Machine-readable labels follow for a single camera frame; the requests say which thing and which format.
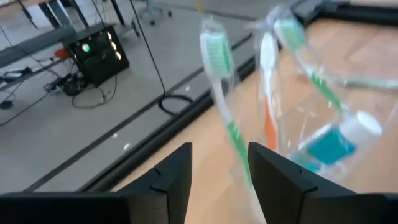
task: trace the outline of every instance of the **green light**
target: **green light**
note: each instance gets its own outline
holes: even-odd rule
[[[89,52],[90,51],[90,46],[88,44],[83,44],[81,46],[81,48],[83,49],[84,52]]]

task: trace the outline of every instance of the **green toothbrush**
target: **green toothbrush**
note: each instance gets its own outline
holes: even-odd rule
[[[293,52],[294,57],[303,68],[305,74],[319,92],[328,99],[335,108],[339,111],[344,111],[346,106],[328,86],[326,79],[319,76],[317,70],[309,69],[310,66],[308,65],[311,65],[311,63],[306,62],[305,59],[300,56],[300,50],[307,47],[307,40],[299,22],[294,19],[277,20],[274,24],[274,30],[282,45]]]
[[[200,35],[200,47],[205,72],[211,82],[215,103],[223,117],[229,140],[243,165],[247,183],[252,185],[246,144],[238,125],[234,122],[228,109],[221,87],[223,79],[229,80],[233,76],[233,61],[228,38],[223,31],[202,32]]]

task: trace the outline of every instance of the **gray floor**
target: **gray floor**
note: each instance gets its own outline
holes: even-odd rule
[[[161,1],[190,7],[193,6],[191,2],[194,2]],[[90,24],[100,21],[99,17],[96,18],[96,11],[91,1],[79,0],[77,2]],[[118,4],[124,20],[130,22],[134,13],[129,1],[119,0]],[[214,4],[214,9],[221,10],[222,8],[222,12],[242,12],[242,15],[257,16],[256,13],[259,12],[260,6],[264,8],[264,14],[266,13],[270,1],[250,0],[239,3],[234,0],[231,4],[227,4],[224,0],[207,0],[203,2],[203,7],[213,7],[212,4]],[[141,2],[134,3],[134,5],[138,9],[143,7]],[[247,8],[249,6],[252,7],[253,14],[249,13],[250,10]],[[110,3],[104,4],[104,10],[105,16],[102,13],[104,19],[108,22],[118,22]],[[166,89],[171,88],[201,67],[198,45],[201,15],[191,10],[181,9],[181,7],[174,7],[172,11],[173,18],[160,17],[156,20],[156,26],[150,26],[146,17],[141,20],[143,31]],[[232,44],[249,34],[249,30],[244,29],[247,21],[228,17],[216,16],[215,18],[226,26]],[[21,14],[12,15],[11,19],[2,19],[0,24],[5,28],[13,44],[50,29],[34,29]],[[73,15],[71,20],[76,29],[82,28]],[[138,39],[133,32],[128,32],[121,37],[121,42],[131,66],[118,75],[116,95],[108,104],[93,110],[79,110],[71,105],[71,98],[61,93],[50,93],[17,118],[0,126],[0,193],[26,189],[162,94],[160,80],[156,75],[143,39]],[[0,49],[7,45],[6,40],[0,35]],[[53,46],[33,56],[46,58],[59,47],[59,45]],[[236,49],[233,55],[237,65],[252,56],[251,40]],[[27,58],[9,67],[24,67],[26,65],[37,66],[32,59]],[[70,64],[66,62],[56,66],[54,70],[65,74],[69,68]],[[0,123],[7,121],[45,96],[43,86],[51,82],[53,78],[53,75],[45,72],[24,82],[16,91],[15,107],[11,110],[0,111]],[[114,79],[108,80],[101,88],[104,92],[111,94],[114,91]],[[204,74],[199,74],[175,92],[196,98],[207,89],[208,82]],[[0,100],[7,95],[7,93],[0,93]],[[92,105],[99,102],[100,99],[98,90],[90,90],[81,94],[76,99],[76,103]],[[183,108],[186,104],[168,101],[166,105],[169,108]],[[41,186],[39,190],[76,190],[168,119],[170,117],[157,107],[151,108]]]

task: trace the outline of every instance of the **toothbrush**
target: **toothbrush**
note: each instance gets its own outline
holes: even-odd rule
[[[278,149],[278,129],[275,119],[275,108],[273,105],[272,77],[275,73],[278,49],[275,38],[271,33],[266,32],[260,46],[260,68],[262,75],[264,98],[264,131],[267,147],[271,150]]]
[[[245,178],[246,190],[250,201],[249,206],[253,211],[253,218],[256,219],[256,223],[264,223],[261,206],[251,181],[248,150],[246,149],[246,144],[244,143],[244,139],[239,131],[238,125],[234,122],[233,116],[226,104],[221,86],[223,80],[231,81],[234,75],[234,66],[228,38],[221,24],[212,19],[204,20],[203,24],[211,27],[211,29],[209,29],[211,32],[209,30],[204,30],[200,34],[200,48],[203,66],[211,83],[214,101],[223,118],[229,140],[231,141],[234,151],[243,168],[243,176]]]
[[[248,151],[238,125],[234,122],[233,116],[226,104],[221,86],[222,79],[232,78],[233,76],[233,62],[228,39],[222,32],[202,32],[200,35],[200,47],[205,72],[211,83],[216,106],[226,125],[231,144],[243,165],[247,183],[252,185],[247,160]]]
[[[274,24],[274,31],[282,45],[293,53],[294,58],[318,91],[340,112],[346,111],[347,107],[330,89],[327,80],[318,74],[317,69],[310,68],[309,64],[300,57],[299,50],[307,47],[307,40],[301,25],[295,19],[279,19]]]
[[[338,80],[344,86],[360,86],[385,90],[398,90],[398,80],[380,80],[377,78],[343,78]]]

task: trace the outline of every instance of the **black amplifier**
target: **black amplifier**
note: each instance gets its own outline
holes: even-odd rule
[[[63,40],[88,83],[100,86],[129,67],[129,60],[111,24],[95,24]]]

